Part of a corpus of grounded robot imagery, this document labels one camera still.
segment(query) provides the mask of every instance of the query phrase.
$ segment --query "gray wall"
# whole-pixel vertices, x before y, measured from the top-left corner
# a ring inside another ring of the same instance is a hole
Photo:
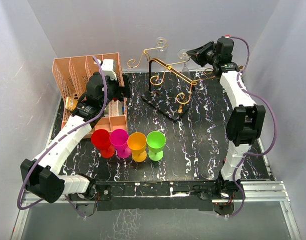
[[[44,149],[59,101],[55,57],[27,1],[0,0],[0,240],[18,213],[19,166]]]
[[[277,115],[278,140],[268,158],[273,174],[285,182],[306,240],[306,0],[279,3],[251,54],[246,81]],[[262,132],[266,147],[272,134],[268,117]]]
[[[120,52],[121,63],[139,59],[157,37],[169,42],[166,61],[231,34],[255,46],[278,0],[28,0],[58,57]],[[236,43],[234,60],[243,63]],[[199,68],[191,61],[189,67]],[[148,71],[147,62],[138,70]]]

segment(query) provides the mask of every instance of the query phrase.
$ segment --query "orange dish rack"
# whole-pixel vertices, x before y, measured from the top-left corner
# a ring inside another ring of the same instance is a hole
[[[95,56],[103,61],[104,59],[114,59],[116,61],[115,73],[120,86],[124,86],[122,68],[119,60],[119,53],[98,54],[89,56],[75,56],[56,58],[53,62],[52,72],[56,80],[59,91],[61,92],[63,101],[67,97],[78,99],[85,91],[88,79],[94,72],[98,72],[98,66],[92,59]],[[102,117],[96,126],[84,138],[90,138],[92,133],[97,129],[105,129],[110,133],[115,129],[127,130],[127,107],[126,98],[124,98],[124,115],[111,116],[109,111],[108,117]],[[62,126],[63,128],[71,115],[71,111],[64,109]]]

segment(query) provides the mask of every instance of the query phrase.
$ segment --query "black marble table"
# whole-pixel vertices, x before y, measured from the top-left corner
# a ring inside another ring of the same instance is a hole
[[[90,139],[83,139],[64,163],[60,174],[86,174],[97,181],[194,181],[214,180],[227,154],[225,127],[232,112],[228,97],[214,77],[198,82],[192,94],[190,109],[178,122],[172,122],[141,99],[148,89],[148,73],[128,73],[132,82],[132,98],[127,101],[128,133],[161,131],[166,136],[164,157],[152,162],[148,157],[137,163],[117,155],[102,158]],[[206,78],[202,72],[192,72],[194,79]],[[187,83],[166,73],[163,87],[173,94],[187,91]],[[61,101],[52,138],[60,131],[63,114]],[[258,143],[251,148],[260,152]],[[242,178],[270,179],[262,157],[247,157]]]

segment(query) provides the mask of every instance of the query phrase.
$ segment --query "gray floor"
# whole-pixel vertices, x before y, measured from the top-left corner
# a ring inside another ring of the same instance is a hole
[[[197,210],[114,210],[77,217],[67,203],[30,209],[22,240],[289,240],[279,202],[246,202],[224,220]]]

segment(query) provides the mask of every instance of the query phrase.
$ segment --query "yellow object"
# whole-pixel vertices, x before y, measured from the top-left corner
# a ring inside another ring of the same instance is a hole
[[[127,141],[129,149],[132,151],[132,157],[136,162],[142,162],[147,157],[146,136],[142,133],[135,132],[129,136]]]
[[[71,98],[70,96],[68,96],[66,98],[66,103],[65,103],[65,108],[69,111],[73,111],[74,108],[76,108],[77,106],[77,100]]]

